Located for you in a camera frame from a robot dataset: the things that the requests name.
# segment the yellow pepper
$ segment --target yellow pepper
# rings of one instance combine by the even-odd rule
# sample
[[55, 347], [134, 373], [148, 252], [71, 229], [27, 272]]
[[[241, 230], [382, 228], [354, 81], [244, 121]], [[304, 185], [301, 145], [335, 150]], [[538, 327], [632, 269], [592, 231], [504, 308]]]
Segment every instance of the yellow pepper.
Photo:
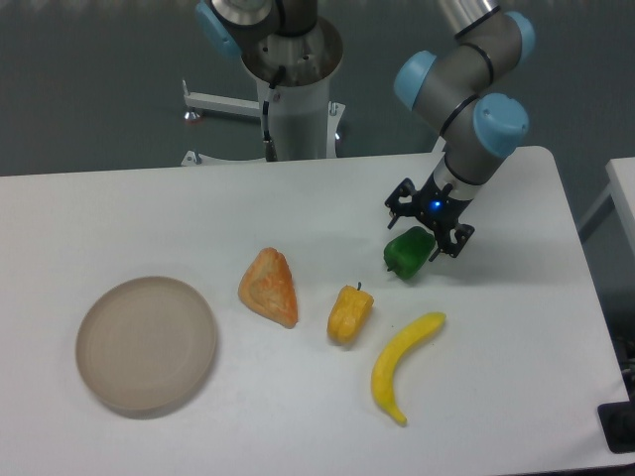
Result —
[[328, 337], [339, 344], [347, 344], [357, 337], [373, 306], [373, 296], [360, 288], [361, 283], [357, 289], [344, 286], [328, 317]]

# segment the toy banana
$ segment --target toy banana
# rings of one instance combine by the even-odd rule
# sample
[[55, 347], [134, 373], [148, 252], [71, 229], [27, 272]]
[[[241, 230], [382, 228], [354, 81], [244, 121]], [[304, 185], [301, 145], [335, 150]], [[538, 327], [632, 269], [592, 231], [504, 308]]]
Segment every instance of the toy banana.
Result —
[[379, 354], [370, 379], [373, 398], [398, 424], [405, 425], [406, 416], [395, 403], [393, 374], [402, 356], [422, 340], [434, 336], [444, 325], [445, 314], [430, 312], [400, 330]]

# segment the plate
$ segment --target plate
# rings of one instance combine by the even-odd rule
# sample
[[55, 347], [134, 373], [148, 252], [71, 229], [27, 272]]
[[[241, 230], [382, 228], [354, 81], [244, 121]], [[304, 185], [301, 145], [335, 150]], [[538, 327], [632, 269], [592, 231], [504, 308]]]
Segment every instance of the plate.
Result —
[[84, 383], [103, 403], [144, 413], [193, 394], [215, 345], [207, 301], [181, 281], [149, 277], [95, 303], [79, 328], [75, 357]]

